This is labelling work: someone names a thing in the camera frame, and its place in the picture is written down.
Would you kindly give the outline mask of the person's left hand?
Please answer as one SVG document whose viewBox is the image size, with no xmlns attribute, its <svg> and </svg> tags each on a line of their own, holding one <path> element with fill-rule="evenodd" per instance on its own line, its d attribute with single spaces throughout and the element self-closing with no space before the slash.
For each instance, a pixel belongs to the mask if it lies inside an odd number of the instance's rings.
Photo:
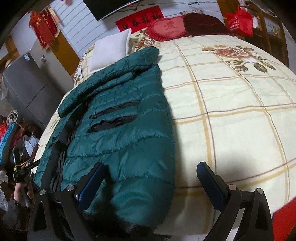
<svg viewBox="0 0 296 241">
<path fill-rule="evenodd" d="M 17 183 L 14 190 L 14 200 L 23 207 L 29 207 L 30 199 L 33 199 L 34 192 L 31 182 Z"/>
</svg>

